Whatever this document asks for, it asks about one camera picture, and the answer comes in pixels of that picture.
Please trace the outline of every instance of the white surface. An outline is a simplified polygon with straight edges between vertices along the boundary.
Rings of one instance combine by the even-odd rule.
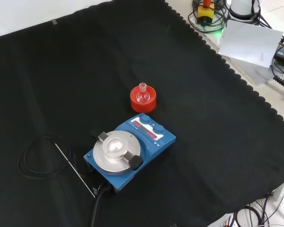
[[[284,183],[274,191],[274,199],[280,200],[284,196]]]
[[[0,36],[110,0],[0,0]]]
[[[269,68],[282,34],[229,20],[220,39],[219,54]]]

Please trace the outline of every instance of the black cloth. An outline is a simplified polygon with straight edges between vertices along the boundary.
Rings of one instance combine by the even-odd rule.
[[[164,1],[113,0],[57,22],[0,37],[0,227],[88,225],[95,200],[70,166],[33,181],[18,157],[54,132],[84,163],[91,130],[135,116],[140,82],[157,91],[149,115],[177,139],[103,197],[95,226],[205,227],[284,182],[282,117]],[[56,152],[36,146],[30,157],[46,169]]]

